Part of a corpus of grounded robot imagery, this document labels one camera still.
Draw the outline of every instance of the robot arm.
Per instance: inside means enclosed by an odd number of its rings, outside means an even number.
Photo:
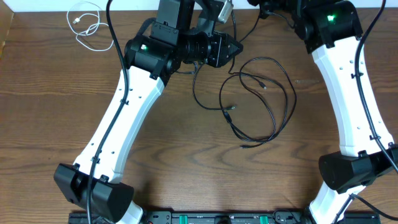
[[[319,168],[324,183],[307,209],[302,223],[333,223],[346,208],[350,194],[358,194],[377,177],[389,172],[391,164],[382,154],[358,93],[354,59],[362,34],[355,7],[349,1],[248,0],[260,5],[260,17],[283,10],[292,15],[295,33],[305,42],[328,88],[337,119],[340,152],[321,156]],[[359,70],[364,97],[382,145],[398,161],[392,136],[384,125],[373,95],[363,49]]]
[[[115,223],[138,223],[142,208],[132,202],[134,189],[121,183],[130,148],[141,124],[162,94],[181,62],[202,61],[221,67],[241,53],[243,46],[230,35],[215,31],[226,22],[233,5],[227,0],[197,0],[204,9],[197,27],[190,29],[193,0],[161,0],[156,19],[148,19],[125,47],[129,90],[112,130],[103,144],[93,175],[91,209]],[[143,35],[152,24],[151,35]],[[54,179],[66,199],[86,208],[88,179],[93,156],[124,96],[121,72],[115,95],[98,129],[73,165],[60,164]]]

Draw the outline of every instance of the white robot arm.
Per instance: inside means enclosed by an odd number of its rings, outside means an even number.
[[[146,20],[136,37],[126,44],[121,61],[128,68],[127,78],[122,70],[98,129],[73,165],[60,164],[55,171],[55,182],[69,202],[89,208],[111,222],[140,221],[143,211],[132,202],[134,189],[121,180],[130,148],[147,112],[181,62],[201,61],[218,68],[243,51],[242,44],[229,34],[215,31],[216,22],[225,23],[231,14],[231,1],[196,2],[203,9],[196,28],[190,28],[194,0],[161,0],[157,18]],[[109,20],[108,24],[114,35]],[[151,35],[146,37],[143,34],[150,25]]]
[[[313,59],[321,71],[326,87],[328,88],[333,110],[337,119],[340,136],[340,151],[344,156],[358,157],[359,152],[366,151],[368,155],[379,152],[376,142],[370,139],[371,130],[366,119],[354,74],[354,58],[359,41],[355,37],[335,42],[335,47],[326,48],[322,45],[313,53]],[[366,102],[373,120],[376,131],[382,136],[381,142],[385,148],[393,142],[391,134],[383,123],[373,95],[366,64],[364,52],[360,56],[361,77]],[[349,194],[358,194],[365,186],[360,185],[348,189],[339,194],[323,183],[316,199],[310,204],[310,211],[316,223],[332,223],[336,214],[347,201]]]

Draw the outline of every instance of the black cable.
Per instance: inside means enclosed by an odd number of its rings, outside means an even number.
[[[257,76],[257,75],[251,75],[251,74],[242,72],[243,68],[244,68],[248,63],[253,62],[253,61],[255,61],[255,60],[270,60],[270,61],[273,61],[273,62],[276,63],[276,64],[279,66],[279,68],[285,73],[285,76],[286,76],[287,80],[289,81],[290,87],[292,88],[293,93],[294,93],[294,104],[293,104],[293,107],[292,107],[291,112],[290,112],[289,115],[287,115],[287,109],[288,109],[288,97],[287,97],[287,92],[286,92],[285,88],[284,88],[279,82],[277,82],[277,81],[275,81],[275,80],[271,80],[271,79],[266,78],[266,77],[260,77],[260,76]],[[276,84],[277,86],[279,86],[279,88],[282,89],[282,91],[284,92],[284,95],[285,95],[285,112],[284,112],[284,119],[283,119],[282,124],[281,124],[281,126],[279,127],[278,130],[277,130],[277,128],[276,128],[276,121],[275,121],[274,115],[272,114],[272,111],[271,111],[271,109],[269,108],[268,104],[265,102],[265,100],[262,99],[262,96],[261,96],[260,94],[256,93],[256,92],[253,91],[252,89],[250,89],[250,88],[243,82],[242,76],[252,78],[253,80],[257,81],[257,82],[259,83],[259,85],[260,85],[261,87],[263,87],[264,89],[266,88],[266,86],[265,86],[265,84],[264,84],[263,82],[261,82],[259,79],[263,79],[263,80],[265,80],[265,81],[267,81],[267,82],[274,83],[274,84]],[[271,117],[271,119],[272,119],[273,125],[274,125],[273,132],[272,132],[272,134],[271,134],[270,136],[265,136],[265,137],[262,137],[262,138],[252,138],[252,137],[248,136],[246,133],[244,133],[243,131],[241,131],[238,127],[236,127],[236,126],[233,124],[230,115],[229,115],[228,112],[224,109],[223,104],[222,104],[222,102],[221,102],[221,93],[222,93],[222,91],[223,91],[223,87],[224,87],[225,83],[226,83],[228,80],[230,80],[231,78],[233,78],[233,77],[239,77],[239,80],[241,81],[242,86],[243,86],[247,91],[249,91],[249,92],[251,92],[252,94],[254,94],[255,96],[257,96],[257,97],[262,101],[262,103],[264,104],[264,106],[267,108],[268,113],[269,113],[269,115],[270,115],[270,117]],[[253,59],[250,59],[249,61],[247,61],[247,62],[241,67],[241,69],[240,69],[239,72],[234,73],[234,75],[231,75],[230,77],[228,77],[228,78],[223,82],[223,84],[221,85],[221,88],[220,88],[219,102],[220,102],[220,108],[221,108],[221,110],[222,110],[222,112],[223,112],[224,118],[226,119],[227,123],[231,126],[231,129],[233,130],[233,133],[236,135],[236,137],[239,138],[239,139],[242,140],[242,141],[246,141],[246,142],[257,142],[257,143],[258,143],[258,144],[253,145],[253,146],[248,146],[248,145],[243,145],[243,146],[241,146],[242,148],[250,148],[250,147],[257,147],[257,146],[260,146],[260,145],[262,145],[262,144],[264,144],[264,143],[267,143],[267,142],[269,142],[269,141],[275,139],[275,138],[282,132],[282,130],[286,127],[287,123],[289,122],[289,120],[291,119],[291,117],[292,117],[292,115],[293,115],[293,112],[294,112],[294,109],[295,109],[295,106],[296,106],[296,103],[297,103],[297,94],[296,94],[295,89],[294,89],[294,87],[293,87],[293,84],[292,84],[292,82],[291,82],[291,80],[290,80],[290,78],[289,78],[289,75],[287,74],[287,72],[285,71],[285,69],[282,67],[282,65],[281,65],[278,61],[276,61],[276,60],[273,59],[273,58],[269,58],[269,57],[258,57],[258,58],[253,58]]]
[[[124,64],[124,59],[123,59],[123,54],[119,46],[118,39],[116,38],[116,34],[114,33],[112,22],[111,22],[111,17],[109,15],[109,8],[111,7],[112,0],[108,0],[108,3],[106,5],[106,20],[108,21],[108,26],[109,26],[109,31],[111,32],[112,39],[114,41],[114,45],[116,47],[116,50],[118,51],[119,59],[120,59],[120,64],[122,66],[122,71],[123,71],[123,76],[124,76],[124,94],[123,98],[120,101],[120,105],[118,110],[116,111],[112,121],[110,122],[104,136],[102,137],[102,140],[97,148],[97,151],[95,152],[95,155],[93,157],[93,163],[91,164],[91,169],[90,169],[90,175],[88,178],[88,185],[87,185],[87,218],[88,218],[88,223],[92,224],[93,220],[91,217],[91,185],[93,183],[93,177],[94,177],[94,171],[95,171],[95,166],[98,163],[98,157],[100,156],[101,149],[105,143],[106,138],[108,137],[109,133],[112,130],[113,125],[115,124],[120,112],[123,109],[124,104],[127,104],[127,95],[129,93],[129,82],[128,82],[128,77],[127,77],[127,69],[126,65]]]
[[[381,137],[377,135],[376,128],[374,127],[374,124],[373,124],[373,121],[372,121],[372,117],[371,117],[371,114],[370,114],[370,111],[369,111],[369,108],[368,108],[368,104],[366,103],[365,95],[363,93],[362,83],[361,83],[361,72],[359,71],[359,56],[361,55],[361,51],[362,51],[363,45],[364,45],[366,39],[368,38],[369,34],[371,33],[374,25],[379,20],[380,15],[382,14],[385,6],[386,6],[386,0],[383,0],[378,14],[373,19],[373,21],[370,24],[369,28],[366,30],[366,32],[364,33],[363,37],[359,41],[358,48],[356,49],[356,53],[355,53],[355,64],[354,64],[354,66],[355,66],[355,77],[356,77],[356,84],[358,86],[359,97],[361,98],[363,109],[365,111],[365,115],[366,115],[366,118],[368,120],[371,132],[372,132],[372,137],[376,141],[377,145],[379,146],[380,150],[383,152],[383,154],[385,155],[387,160],[390,162],[391,166],[394,168],[394,170],[398,174],[398,167],[397,167],[396,163],[394,162],[394,160],[391,159],[390,155],[388,154],[388,152],[386,151],[386,149],[382,145],[382,143],[380,141]]]
[[[198,68],[197,72],[195,73],[195,76],[193,77],[193,81],[192,81],[192,95],[193,95],[193,98],[194,98],[195,101],[198,103],[198,105],[201,106],[203,109],[206,109],[206,110],[213,110],[213,111],[221,110],[221,108],[209,108],[209,107],[207,107],[207,106],[203,106],[203,105],[198,101],[197,96],[196,96],[196,94],[195,94],[195,84],[196,84],[197,76],[198,76],[198,74],[199,74],[200,69],[201,69],[204,65],[205,65],[205,64],[201,64],[201,65],[200,65],[200,67]],[[230,107],[228,107],[228,108],[225,108],[225,110],[233,110],[233,109],[235,109],[235,108],[236,108],[235,106],[230,106]]]
[[[232,17],[232,23],[234,25],[234,39],[236,40],[236,20],[235,20],[235,15],[234,15],[233,10],[231,12],[231,17]],[[260,19],[260,14],[257,17],[256,23],[254,24],[253,28],[239,41],[239,43],[241,43],[244,39],[246,39],[254,31],[254,29],[257,26],[257,23],[259,22],[259,19]],[[231,68],[229,68],[228,74],[230,74],[230,75],[234,74],[233,72],[231,72],[232,69],[234,68],[234,66],[235,66],[235,57],[232,58],[232,65],[231,65]]]
[[[259,16],[257,17],[256,23],[254,24],[253,28],[248,32],[248,34],[246,34],[246,35],[239,41],[239,43],[241,43],[242,41],[244,41],[244,40],[254,31],[254,29],[255,29],[256,26],[257,26],[257,23],[259,22],[260,14],[261,14],[261,11],[260,11],[260,13],[259,13]]]
[[[374,213],[381,215],[384,218],[387,218],[389,220],[392,221],[398,221],[398,217],[393,217],[390,216],[382,211],[380,211],[378,208],[376,208],[375,206],[373,206],[372,204],[370,204],[369,202],[367,202],[365,199],[363,199],[362,197],[360,197],[359,195],[356,194],[350,194],[349,197],[347,198],[346,202],[344,203],[344,205],[342,206],[342,208],[340,209],[340,211],[336,214],[336,218],[335,221],[333,222],[334,224],[338,223],[338,218],[340,217],[340,215],[347,209],[348,205],[354,200],[354,199],[358,199],[360,200],[362,203],[364,203],[366,206],[368,206],[372,211],[374,211]]]
[[[234,14],[233,10],[231,12],[231,17],[232,17],[232,23],[234,25],[234,40],[236,40],[236,20],[235,20],[235,14]],[[233,74],[233,73],[231,73],[231,71],[234,68],[234,66],[235,66],[235,57],[232,58],[232,65],[231,65],[231,68],[228,71],[228,74],[230,74],[230,75]]]
[[[279,16],[279,17],[283,18],[283,19],[286,21],[287,25],[288,25],[290,28],[294,29],[295,24],[293,24],[293,25],[290,24],[289,20],[288,20],[284,15],[278,14],[278,13],[275,13],[275,12],[270,12],[270,11],[264,11],[264,13],[265,13],[265,14],[268,14],[268,15],[270,15],[270,16]]]
[[[346,202],[344,202],[342,208],[340,209],[340,211],[338,211],[338,213],[336,214],[336,218],[335,221],[333,222],[333,224],[337,224],[339,217],[341,216],[341,214],[343,214],[343,212],[347,209],[348,205],[354,200],[354,198],[352,198],[351,196],[347,198]]]
[[[376,212],[377,214],[381,215],[384,218],[390,219],[392,221],[398,221],[398,217],[392,217],[390,215],[387,215],[386,213],[380,211],[375,206],[373,206],[372,204],[367,202],[365,199],[363,199],[362,197],[360,197],[360,196],[358,196],[356,194],[351,194],[349,197],[350,198],[356,198],[356,199],[360,200],[362,203],[364,203],[366,206],[368,206],[371,210],[373,210],[374,212]]]
[[[152,17],[152,18],[148,18],[146,19],[141,27],[139,28],[137,35],[144,35],[144,32],[148,29],[148,27],[153,23],[156,22],[156,18]]]
[[[194,74],[196,74],[196,72],[198,71],[198,64],[196,62],[186,62],[186,64],[193,64],[194,70],[193,71],[189,71],[189,72],[175,71],[175,73],[184,74],[184,75],[194,75]]]

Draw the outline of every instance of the brown wooden surface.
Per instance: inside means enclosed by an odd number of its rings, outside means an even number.
[[[363,27],[375,13],[375,9],[359,10]],[[124,47],[155,12],[111,15]],[[251,29],[256,16],[257,10],[236,11],[238,38]],[[218,29],[232,34],[231,21]],[[396,139],[397,31],[398,10],[387,9],[366,46],[377,103]],[[88,40],[107,47],[108,30],[102,27],[98,37]],[[284,132],[264,146],[240,149],[242,142],[222,114],[205,111],[193,100],[192,76],[173,75],[147,115],[127,160],[124,182],[136,189],[139,205],[250,211],[303,208],[315,198],[322,182],[318,158],[339,150],[325,83],[303,43],[279,18],[259,22],[244,41],[236,65],[259,56],[277,59],[295,82],[297,109]],[[204,104],[218,105],[219,87],[228,77],[228,68],[205,67],[199,74],[197,95]],[[68,213],[79,210],[65,200],[53,173],[58,163],[71,164],[92,137],[113,96],[119,71],[115,49],[92,52],[83,48],[69,30],[65,13],[16,14],[0,60],[0,222],[66,223]],[[247,71],[288,87],[283,73],[270,62],[255,62]],[[281,91],[269,85],[264,95],[280,118]],[[223,99],[226,105],[238,106],[231,116],[248,134],[271,131],[266,109],[238,80],[227,84]],[[398,215],[397,181],[391,172],[361,195]],[[349,209],[367,210],[359,202]]]
[[[4,47],[4,44],[6,44],[13,16],[13,11],[6,3],[3,2],[3,0],[0,0],[0,58],[2,55],[2,48]]]

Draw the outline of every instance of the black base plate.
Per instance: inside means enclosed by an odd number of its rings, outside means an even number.
[[[300,223],[301,215],[301,212],[287,212],[286,210],[277,210],[274,213],[146,212],[141,218],[140,224],[217,224],[215,219],[218,217],[229,217],[231,220],[230,224],[298,224]],[[107,220],[95,215],[93,215],[93,219],[96,224],[109,223]],[[87,215],[86,213],[71,213],[69,214],[68,223],[88,223]],[[381,224],[379,215],[375,213],[345,213],[344,219],[338,223]]]

